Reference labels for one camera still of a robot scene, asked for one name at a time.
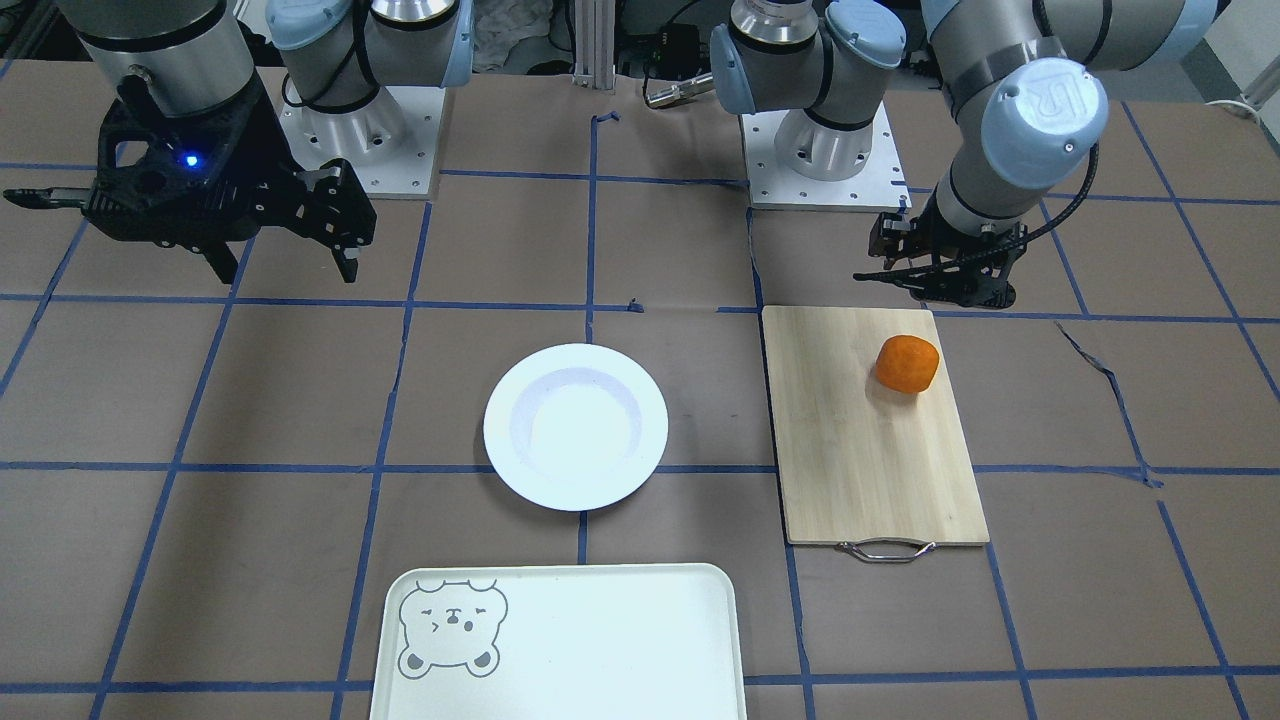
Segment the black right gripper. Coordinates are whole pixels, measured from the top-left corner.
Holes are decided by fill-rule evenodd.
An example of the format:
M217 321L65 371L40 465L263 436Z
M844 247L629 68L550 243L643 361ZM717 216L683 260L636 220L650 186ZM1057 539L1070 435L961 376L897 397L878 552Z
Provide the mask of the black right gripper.
M122 79L82 213L113 240L200 249L225 286L239 277L238 242L262 225L288 224L294 213L296 233L328 249L353 284L378 223L348 160L306 170L292 158L259 76L187 117L165 115L141 77Z

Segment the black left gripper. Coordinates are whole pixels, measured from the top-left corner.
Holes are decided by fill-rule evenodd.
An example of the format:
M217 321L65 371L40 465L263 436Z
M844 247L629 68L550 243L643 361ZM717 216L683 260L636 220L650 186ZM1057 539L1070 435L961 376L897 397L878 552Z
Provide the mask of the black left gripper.
M915 300L963 307L1011 307L1018 297L1009 275L1027 251L1027 227L982 224L977 234L951 227L929 201L915 218L883 211L869 233L868 254L884 269L868 281L905 288Z

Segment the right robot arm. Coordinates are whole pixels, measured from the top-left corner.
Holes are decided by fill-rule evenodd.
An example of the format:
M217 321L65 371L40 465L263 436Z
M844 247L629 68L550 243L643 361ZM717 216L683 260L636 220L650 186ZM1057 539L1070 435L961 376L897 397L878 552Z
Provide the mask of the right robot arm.
M326 249L352 283L375 237L378 161L408 156L396 88L452 88L474 68L471 1L270 1L282 124L228 1L60 1L115 87L87 188L8 190L74 208L118 242L180 247L223 283L232 245L282 227Z

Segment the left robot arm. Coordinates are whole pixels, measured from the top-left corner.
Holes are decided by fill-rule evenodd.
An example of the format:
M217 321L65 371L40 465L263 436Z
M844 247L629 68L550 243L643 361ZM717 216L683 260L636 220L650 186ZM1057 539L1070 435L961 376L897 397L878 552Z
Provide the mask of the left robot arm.
M1102 70L1178 61L1215 1L924 1L925 40L963 141L923 211L881 213L867 275L927 302L1010 307L1027 245L1088 195L1108 120ZM870 168L902 22L876 1L736 1L710 32L710 81L742 119L780 114L765 165L799 190L847 190Z

